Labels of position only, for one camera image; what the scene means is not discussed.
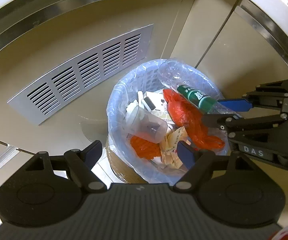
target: plastic trash bag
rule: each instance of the plastic trash bag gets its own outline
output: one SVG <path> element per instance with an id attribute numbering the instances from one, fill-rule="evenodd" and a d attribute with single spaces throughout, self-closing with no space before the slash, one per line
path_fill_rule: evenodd
<path id="1" fill-rule="evenodd" d="M 107 104 L 108 139 L 109 147 L 128 166 L 149 183 L 169 183 L 174 185 L 185 173 L 181 169 L 160 167 L 152 161 L 140 159 L 129 144 L 127 133 L 124 130 L 126 107 L 137 99 L 137 92 L 154 92 L 166 88 L 157 78 L 157 70 L 164 59 L 151 60 L 143 63 L 126 74 L 113 88 Z M 187 65 L 187 85 L 205 91 L 214 99 L 223 99 L 222 94 L 203 73 Z M 228 141 L 225 132 L 219 129 L 209 128 L 209 135 L 215 135 L 225 141 L 222 150 L 215 151 L 218 155 L 226 155 Z"/>

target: crumpled paper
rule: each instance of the crumpled paper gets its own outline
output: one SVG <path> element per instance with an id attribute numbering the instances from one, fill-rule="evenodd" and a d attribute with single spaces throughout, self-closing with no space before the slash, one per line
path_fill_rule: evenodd
<path id="1" fill-rule="evenodd" d="M 186 141 L 188 138 L 185 127 L 180 127 L 170 135 L 165 135 L 160 142 L 160 149 L 162 155 L 162 162 L 165 165 L 170 165 L 178 169 L 183 165 L 180 158 L 177 156 L 177 143 L 179 141 Z"/>

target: translucent plastic cup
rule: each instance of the translucent plastic cup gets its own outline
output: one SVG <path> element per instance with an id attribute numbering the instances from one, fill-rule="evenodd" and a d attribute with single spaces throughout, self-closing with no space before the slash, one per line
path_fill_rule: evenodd
<path id="1" fill-rule="evenodd" d="M 159 143 L 167 131 L 167 122 L 136 106 L 127 119 L 125 130 L 144 140 Z"/>

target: metal vent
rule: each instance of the metal vent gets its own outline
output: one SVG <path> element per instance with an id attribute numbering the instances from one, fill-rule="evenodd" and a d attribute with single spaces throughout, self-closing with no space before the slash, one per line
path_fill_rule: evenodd
<path id="1" fill-rule="evenodd" d="M 7 103 L 40 124 L 59 109 L 146 55 L 153 25 L 125 33 L 52 69 Z"/>

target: clear plastic bottle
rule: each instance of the clear plastic bottle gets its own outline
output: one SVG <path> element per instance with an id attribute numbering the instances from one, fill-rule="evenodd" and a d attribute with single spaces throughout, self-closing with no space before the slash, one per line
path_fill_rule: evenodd
<path id="1" fill-rule="evenodd" d="M 180 93 L 203 113 L 235 113 L 203 91 L 191 87 L 187 77 L 192 71 L 193 70 L 184 63 L 181 63 L 175 59 L 169 59 L 159 67 L 157 76 L 164 86 L 176 91 L 177 93 Z"/>

